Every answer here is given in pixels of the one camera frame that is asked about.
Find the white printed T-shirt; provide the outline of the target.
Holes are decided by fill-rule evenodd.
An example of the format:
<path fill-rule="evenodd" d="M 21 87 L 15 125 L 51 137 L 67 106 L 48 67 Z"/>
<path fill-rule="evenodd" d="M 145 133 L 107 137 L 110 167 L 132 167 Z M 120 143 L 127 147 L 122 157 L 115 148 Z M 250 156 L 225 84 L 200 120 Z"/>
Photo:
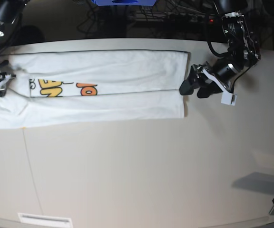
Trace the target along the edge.
<path fill-rule="evenodd" d="M 189 53 L 170 50 L 4 56 L 16 77 L 0 97 L 0 129 L 185 116 Z"/>

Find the power strip with red light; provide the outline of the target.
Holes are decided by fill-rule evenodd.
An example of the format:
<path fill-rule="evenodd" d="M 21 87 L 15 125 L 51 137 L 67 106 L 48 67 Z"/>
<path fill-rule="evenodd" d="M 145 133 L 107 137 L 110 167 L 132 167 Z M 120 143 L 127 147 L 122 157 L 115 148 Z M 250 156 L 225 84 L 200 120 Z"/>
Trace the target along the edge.
<path fill-rule="evenodd" d="M 170 14 L 169 19 L 181 23 L 202 23 L 204 21 L 204 15 Z"/>

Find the blue box at top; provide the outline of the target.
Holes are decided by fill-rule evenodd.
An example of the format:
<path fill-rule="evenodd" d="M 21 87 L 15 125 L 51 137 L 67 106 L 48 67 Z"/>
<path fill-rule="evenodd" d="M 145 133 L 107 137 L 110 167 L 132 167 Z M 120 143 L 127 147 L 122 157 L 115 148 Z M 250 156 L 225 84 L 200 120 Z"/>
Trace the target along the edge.
<path fill-rule="evenodd" d="M 92 0 L 98 6 L 113 6 L 113 5 L 133 5 L 133 6 L 153 6 L 156 0 Z"/>

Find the white label strip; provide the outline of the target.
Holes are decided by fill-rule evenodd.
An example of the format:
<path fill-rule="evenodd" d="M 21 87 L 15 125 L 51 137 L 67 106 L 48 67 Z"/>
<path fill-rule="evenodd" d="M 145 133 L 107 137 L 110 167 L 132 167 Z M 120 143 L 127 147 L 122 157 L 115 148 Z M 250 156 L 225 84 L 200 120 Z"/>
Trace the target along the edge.
<path fill-rule="evenodd" d="M 54 228 L 72 228 L 71 218 L 51 217 L 42 215 L 33 215 L 26 213 L 18 213 L 18 217 L 21 223 L 46 226 Z"/>

